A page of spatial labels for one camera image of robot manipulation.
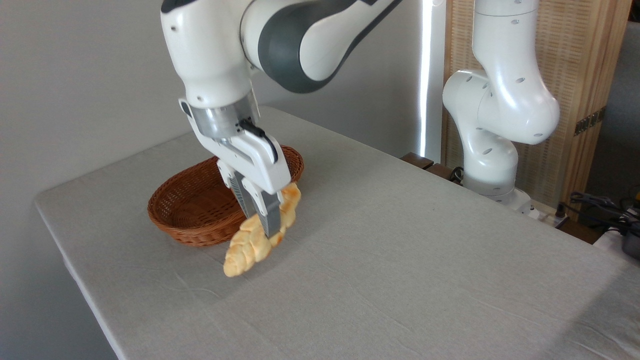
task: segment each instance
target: woven panel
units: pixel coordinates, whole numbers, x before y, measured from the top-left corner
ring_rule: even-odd
[[[474,0],[450,0],[451,51],[447,61],[450,76],[460,69],[480,69],[471,50]],[[539,145],[516,144],[520,162],[516,185],[533,199],[555,206],[569,157],[567,141],[573,136],[586,69],[585,53],[592,37],[591,21],[598,1],[542,0],[538,13],[536,53],[540,72],[548,89],[560,103],[561,118],[555,133]],[[462,165],[463,152],[455,123],[447,115],[445,163]]]
[[[579,116],[584,117],[606,104],[616,62],[622,45],[630,0],[601,1],[596,12],[590,57],[585,73],[585,91],[579,99]],[[572,139],[561,200],[567,201],[572,191],[586,189],[600,125],[589,128]]]

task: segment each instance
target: white wall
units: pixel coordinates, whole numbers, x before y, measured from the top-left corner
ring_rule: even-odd
[[[189,131],[160,3],[0,1],[1,359],[115,357],[33,198]],[[258,76],[259,101],[395,156],[418,151],[421,8],[404,0],[325,89],[293,95]]]

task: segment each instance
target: basket rim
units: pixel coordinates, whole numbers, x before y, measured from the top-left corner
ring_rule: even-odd
[[[302,172],[304,171],[304,161],[302,159],[302,155],[294,148],[290,147],[290,146],[286,146],[286,145],[281,145],[282,149],[285,150],[287,149],[288,151],[291,151],[293,156],[295,156],[297,158],[297,160],[300,161],[301,164],[301,168],[299,171],[299,174],[301,176]],[[163,222],[160,220],[160,216],[156,211],[156,202],[162,198],[162,196],[171,188],[171,185],[173,183],[176,183],[177,181],[180,181],[183,177],[188,176],[192,171],[196,170],[199,167],[203,167],[203,166],[207,166],[210,162],[212,161],[217,161],[218,157],[217,156],[212,156],[206,160],[203,160],[195,165],[192,165],[182,171],[180,171],[179,173],[171,176],[169,179],[167,179],[163,184],[161,184],[151,195],[151,197],[149,198],[149,201],[147,203],[147,213],[149,216],[149,219],[151,220],[151,222],[153,222],[158,228],[160,228],[160,230],[163,230],[165,232],[172,232],[172,233],[176,233],[176,232],[198,232],[198,235],[205,235],[207,234],[207,230],[208,229],[217,229],[219,226],[219,223],[224,221],[224,220],[228,220],[230,218],[234,218],[234,217],[238,217],[239,220],[244,218],[244,213],[242,211],[240,212],[235,212],[235,213],[231,213],[228,215],[225,215],[224,217],[221,217],[219,219],[216,219],[215,222],[211,222],[208,224],[202,224],[202,225],[198,225],[198,226],[189,226],[189,227],[181,227],[181,226],[176,226],[176,225],[170,225],[167,224],[166,222]],[[291,177],[291,182],[292,183],[297,183],[298,180],[294,180],[293,176]]]

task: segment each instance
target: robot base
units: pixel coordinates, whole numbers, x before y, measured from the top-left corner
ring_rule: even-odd
[[[538,219],[540,215],[540,212],[534,209],[531,204],[531,197],[520,189],[513,188],[513,190],[504,195],[486,197],[528,217]]]

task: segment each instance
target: light strip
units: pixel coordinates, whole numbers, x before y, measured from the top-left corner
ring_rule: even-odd
[[[420,61],[420,156],[427,151],[427,90],[431,66],[431,12],[433,0],[422,0],[422,59]]]

